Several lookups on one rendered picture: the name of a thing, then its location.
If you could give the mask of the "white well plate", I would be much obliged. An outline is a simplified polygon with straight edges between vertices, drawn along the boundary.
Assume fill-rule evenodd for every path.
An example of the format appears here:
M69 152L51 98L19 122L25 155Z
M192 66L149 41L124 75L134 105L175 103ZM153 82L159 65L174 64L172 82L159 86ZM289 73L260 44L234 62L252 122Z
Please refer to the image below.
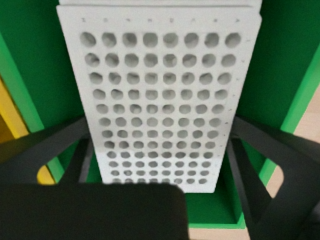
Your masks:
M60 0L103 182L214 192L261 2Z

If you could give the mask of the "green bin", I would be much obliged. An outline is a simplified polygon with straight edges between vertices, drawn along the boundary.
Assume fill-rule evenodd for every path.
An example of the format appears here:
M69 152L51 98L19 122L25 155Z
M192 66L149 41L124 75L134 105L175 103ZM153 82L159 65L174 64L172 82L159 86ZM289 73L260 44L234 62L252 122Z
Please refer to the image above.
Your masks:
M0 74L31 133L85 113L56 6L0 0ZM293 133L320 85L320 0L262 0L236 113ZM242 143L265 187L277 165ZM48 166L58 183L79 139ZM189 228L245 229L225 147L214 192L185 192Z

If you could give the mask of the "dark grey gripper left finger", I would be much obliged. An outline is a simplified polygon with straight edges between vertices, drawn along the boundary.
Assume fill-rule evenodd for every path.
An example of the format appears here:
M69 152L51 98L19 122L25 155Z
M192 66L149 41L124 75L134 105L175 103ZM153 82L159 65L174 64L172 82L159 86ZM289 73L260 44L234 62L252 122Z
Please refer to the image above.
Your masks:
M86 182L94 144L86 114L0 143L0 184L36 184L40 169L79 139L58 183Z

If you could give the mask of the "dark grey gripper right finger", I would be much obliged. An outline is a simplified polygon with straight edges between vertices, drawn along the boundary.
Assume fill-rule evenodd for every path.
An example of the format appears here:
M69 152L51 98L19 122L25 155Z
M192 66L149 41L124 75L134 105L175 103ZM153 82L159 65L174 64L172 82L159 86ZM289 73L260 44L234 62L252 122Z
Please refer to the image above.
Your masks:
M281 169L273 200L241 139ZM320 142L235 112L226 148L250 240L292 240L320 225Z

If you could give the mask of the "yellow open bin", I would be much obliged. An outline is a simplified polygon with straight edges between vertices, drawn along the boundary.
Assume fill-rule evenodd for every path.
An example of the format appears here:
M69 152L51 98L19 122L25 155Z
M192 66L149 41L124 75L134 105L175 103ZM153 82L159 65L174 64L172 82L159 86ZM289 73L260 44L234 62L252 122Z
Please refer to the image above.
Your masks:
M1 74L0 113L0 143L31 133ZM57 183L48 164L40 170L38 182Z

